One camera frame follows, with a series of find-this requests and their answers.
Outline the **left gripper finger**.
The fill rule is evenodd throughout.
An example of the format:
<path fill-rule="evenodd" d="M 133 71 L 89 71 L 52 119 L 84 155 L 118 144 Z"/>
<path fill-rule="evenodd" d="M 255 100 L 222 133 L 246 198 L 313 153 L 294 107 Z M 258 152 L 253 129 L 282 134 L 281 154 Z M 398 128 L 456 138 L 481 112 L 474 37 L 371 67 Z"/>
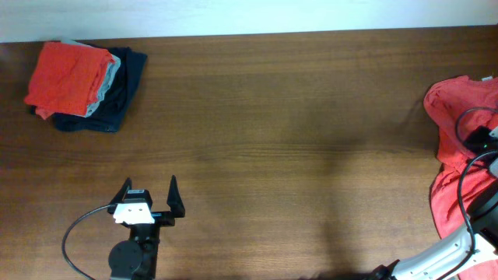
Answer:
<path fill-rule="evenodd" d="M 130 177 L 126 178 L 120 190 L 116 193 L 116 195 L 110 200 L 111 205 L 116 205 L 118 203 L 122 203 L 125 195 L 129 190 L 132 189 L 132 179 Z"/>
<path fill-rule="evenodd" d="M 177 178 L 174 175 L 170 180 L 167 205 L 170 207 L 170 213 L 174 218 L 185 217 L 185 207 L 178 189 Z"/>

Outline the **orange-red t-shirt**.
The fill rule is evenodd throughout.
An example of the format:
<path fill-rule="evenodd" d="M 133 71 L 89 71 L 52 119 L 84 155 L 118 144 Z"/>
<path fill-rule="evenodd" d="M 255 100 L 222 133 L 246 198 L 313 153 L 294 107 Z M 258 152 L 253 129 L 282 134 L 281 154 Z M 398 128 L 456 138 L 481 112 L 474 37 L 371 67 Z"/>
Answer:
<path fill-rule="evenodd" d="M 442 163 L 430 191 L 430 207 L 437 232 L 443 239 L 454 232 L 463 218 L 458 207 L 458 179 L 475 155 L 460 141 L 479 126 L 494 129 L 497 115 L 483 108 L 497 108 L 497 79 L 471 80 L 463 75 L 434 84 L 423 106 L 439 128 L 437 159 Z M 473 107 L 481 110 L 458 117 Z"/>

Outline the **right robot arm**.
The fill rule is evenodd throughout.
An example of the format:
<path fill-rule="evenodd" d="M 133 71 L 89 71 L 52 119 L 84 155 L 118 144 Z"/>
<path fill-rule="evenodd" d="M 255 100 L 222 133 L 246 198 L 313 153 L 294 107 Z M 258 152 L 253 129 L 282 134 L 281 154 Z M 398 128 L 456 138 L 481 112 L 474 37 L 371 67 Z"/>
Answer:
<path fill-rule="evenodd" d="M 449 279 L 497 259 L 497 182 L 466 208 L 461 196 L 463 181 L 458 181 L 457 195 L 464 223 L 422 253 L 375 268 L 368 279 Z"/>

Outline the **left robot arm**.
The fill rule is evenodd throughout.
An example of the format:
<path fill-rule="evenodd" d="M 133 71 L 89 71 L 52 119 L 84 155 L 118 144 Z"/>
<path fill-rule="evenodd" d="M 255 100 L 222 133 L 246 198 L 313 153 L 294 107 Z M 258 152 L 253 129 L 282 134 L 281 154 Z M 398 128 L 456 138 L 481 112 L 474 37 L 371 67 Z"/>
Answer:
<path fill-rule="evenodd" d="M 109 253 L 112 279 L 152 280 L 156 277 L 160 230 L 174 226 L 175 220 L 185 217 L 186 213 L 176 177 L 171 177 L 167 194 L 170 209 L 154 212 L 152 206 L 149 191 L 133 189 L 129 178 L 110 201 L 107 212 L 117 224 L 130 230 L 129 238 L 117 243 Z"/>

